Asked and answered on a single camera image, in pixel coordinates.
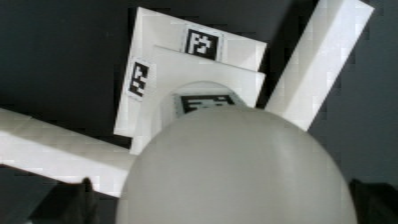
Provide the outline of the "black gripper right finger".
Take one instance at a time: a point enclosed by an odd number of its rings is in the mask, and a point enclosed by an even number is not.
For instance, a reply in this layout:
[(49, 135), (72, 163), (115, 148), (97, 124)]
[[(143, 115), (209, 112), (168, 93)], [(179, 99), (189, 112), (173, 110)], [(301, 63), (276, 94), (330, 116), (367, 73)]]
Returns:
[(358, 224), (398, 224), (398, 189), (387, 183), (349, 181)]

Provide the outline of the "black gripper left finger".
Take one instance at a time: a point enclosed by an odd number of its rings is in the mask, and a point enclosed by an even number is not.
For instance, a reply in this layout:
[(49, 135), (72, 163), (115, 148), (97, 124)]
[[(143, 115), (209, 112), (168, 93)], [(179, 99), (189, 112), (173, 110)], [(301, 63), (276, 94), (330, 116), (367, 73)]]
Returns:
[(31, 224), (99, 224), (92, 183), (58, 183), (28, 216)]

